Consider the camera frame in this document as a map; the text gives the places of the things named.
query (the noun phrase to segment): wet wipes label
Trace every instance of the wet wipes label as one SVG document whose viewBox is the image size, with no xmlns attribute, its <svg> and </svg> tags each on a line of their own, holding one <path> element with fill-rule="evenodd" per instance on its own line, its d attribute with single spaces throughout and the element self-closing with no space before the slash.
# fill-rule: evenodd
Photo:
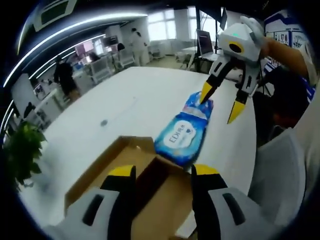
<svg viewBox="0 0 320 240">
<path fill-rule="evenodd" d="M 175 123 L 172 131 L 165 135 L 163 143 L 171 149 L 187 148 L 195 136 L 196 130 L 192 124 L 185 120 L 179 120 Z"/>
</svg>

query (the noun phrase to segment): open cardboard box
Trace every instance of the open cardboard box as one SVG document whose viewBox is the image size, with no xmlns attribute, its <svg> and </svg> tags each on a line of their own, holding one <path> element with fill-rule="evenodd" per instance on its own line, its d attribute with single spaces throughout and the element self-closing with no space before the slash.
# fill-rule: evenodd
<svg viewBox="0 0 320 240">
<path fill-rule="evenodd" d="M 124 165 L 136 166 L 137 199 L 149 198 L 132 222 L 131 239 L 182 239 L 176 232 L 192 211 L 191 176 L 157 155 L 151 137 L 120 136 L 115 140 L 66 193 L 65 211 L 87 190 L 99 188 L 111 170 Z M 156 189 L 150 193 L 150 187 Z"/>
</svg>

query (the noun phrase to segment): wet wipes package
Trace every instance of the wet wipes package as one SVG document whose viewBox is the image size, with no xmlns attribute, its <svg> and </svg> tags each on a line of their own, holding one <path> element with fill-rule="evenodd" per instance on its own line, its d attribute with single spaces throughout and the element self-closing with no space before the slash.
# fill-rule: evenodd
<svg viewBox="0 0 320 240">
<path fill-rule="evenodd" d="M 212 100 L 200 104 L 199 99 L 200 92 L 192 94 L 154 141 L 157 154 L 180 166 L 197 157 L 214 106 Z"/>
</svg>

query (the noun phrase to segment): potted plant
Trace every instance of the potted plant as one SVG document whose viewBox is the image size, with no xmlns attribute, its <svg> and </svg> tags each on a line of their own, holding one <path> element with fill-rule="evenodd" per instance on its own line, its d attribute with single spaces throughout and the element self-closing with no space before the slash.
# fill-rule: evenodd
<svg viewBox="0 0 320 240">
<path fill-rule="evenodd" d="M 41 142 L 43 141 L 46 141 L 46 138 L 35 125 L 22 121 L 4 144 L 8 176 L 13 187 L 18 191 L 19 183 L 26 186 L 25 180 L 42 173 L 38 162 L 42 155 Z"/>
</svg>

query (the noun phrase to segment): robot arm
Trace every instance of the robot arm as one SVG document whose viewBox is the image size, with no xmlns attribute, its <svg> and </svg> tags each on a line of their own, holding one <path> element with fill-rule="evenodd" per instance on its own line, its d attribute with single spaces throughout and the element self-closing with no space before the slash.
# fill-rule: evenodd
<svg viewBox="0 0 320 240">
<path fill-rule="evenodd" d="M 207 101 L 232 68 L 241 68 L 243 70 L 241 89 L 237 92 L 228 124 L 243 111 L 247 98 L 255 93 L 258 87 L 257 78 L 261 71 L 259 55 L 263 44 L 262 27 L 253 18 L 242 16 L 241 20 L 245 23 L 235 23 L 221 33 L 219 45 L 223 54 L 212 64 L 210 76 L 203 85 L 200 98 L 201 103 Z"/>
</svg>

